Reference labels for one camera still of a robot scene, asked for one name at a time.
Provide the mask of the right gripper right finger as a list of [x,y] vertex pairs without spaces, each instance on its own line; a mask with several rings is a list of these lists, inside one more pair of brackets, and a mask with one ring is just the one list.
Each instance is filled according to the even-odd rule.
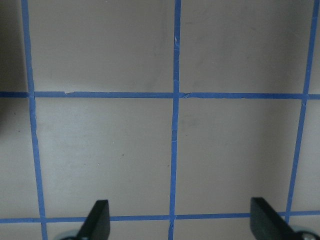
[[256,240],[297,240],[296,232],[263,197],[250,200],[250,230]]

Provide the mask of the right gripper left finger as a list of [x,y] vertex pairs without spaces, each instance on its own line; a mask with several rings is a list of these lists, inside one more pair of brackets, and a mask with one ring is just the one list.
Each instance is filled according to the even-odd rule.
[[109,201],[97,200],[75,236],[76,240],[107,240],[110,236]]

